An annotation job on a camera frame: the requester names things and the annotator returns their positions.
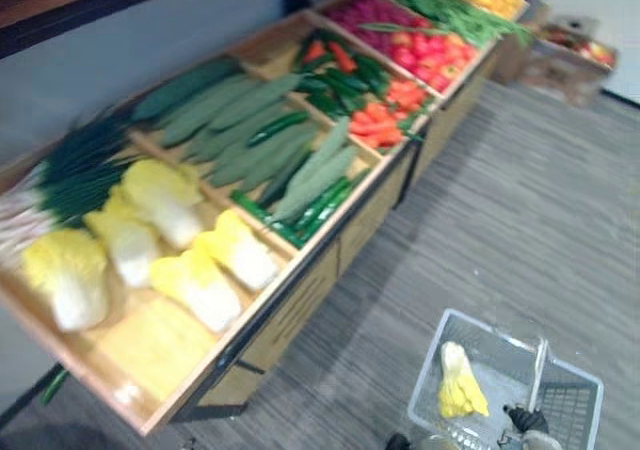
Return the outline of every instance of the black glove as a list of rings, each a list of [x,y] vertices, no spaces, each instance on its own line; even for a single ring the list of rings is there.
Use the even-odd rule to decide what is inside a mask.
[[[549,433],[549,424],[540,410],[529,412],[522,407],[513,408],[508,405],[505,405],[503,410],[521,433],[528,430]]]

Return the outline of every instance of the basket handle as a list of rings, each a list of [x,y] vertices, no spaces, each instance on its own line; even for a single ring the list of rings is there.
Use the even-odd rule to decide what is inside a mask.
[[[549,351],[549,341],[546,338],[539,337],[538,350],[536,352],[535,367],[533,369],[533,385],[531,386],[531,393],[529,394],[529,405],[527,410],[533,412],[536,407],[536,401],[538,400],[538,390],[540,389],[540,382],[542,380],[542,371],[544,370],[544,364],[547,361],[547,352]]]

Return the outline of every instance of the wire basket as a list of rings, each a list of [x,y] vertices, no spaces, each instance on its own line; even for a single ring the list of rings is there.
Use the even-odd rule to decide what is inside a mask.
[[[438,389],[442,381],[440,348],[447,341],[462,345],[489,402],[489,417],[472,414],[444,419]],[[503,432],[512,429],[504,405],[526,404],[534,390],[537,349],[456,310],[440,320],[409,402],[409,418],[426,430],[448,435],[461,447],[497,450]],[[549,354],[544,361],[536,406],[549,422],[549,433],[564,450],[592,450],[595,444],[602,382]]]

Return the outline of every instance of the wall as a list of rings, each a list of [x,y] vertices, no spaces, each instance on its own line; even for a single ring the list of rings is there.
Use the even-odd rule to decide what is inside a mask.
[[[280,0],[151,0],[0,60],[0,166],[280,16]],[[54,361],[0,307],[0,412]]]
[[[640,103],[640,0],[546,0],[556,14],[598,18],[596,38],[620,51],[619,66],[606,88]]]

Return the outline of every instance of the dark wooden frame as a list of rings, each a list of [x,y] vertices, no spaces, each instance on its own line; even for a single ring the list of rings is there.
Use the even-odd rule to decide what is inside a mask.
[[[0,29],[0,59],[145,0],[77,0]],[[310,0],[282,0],[288,14]]]

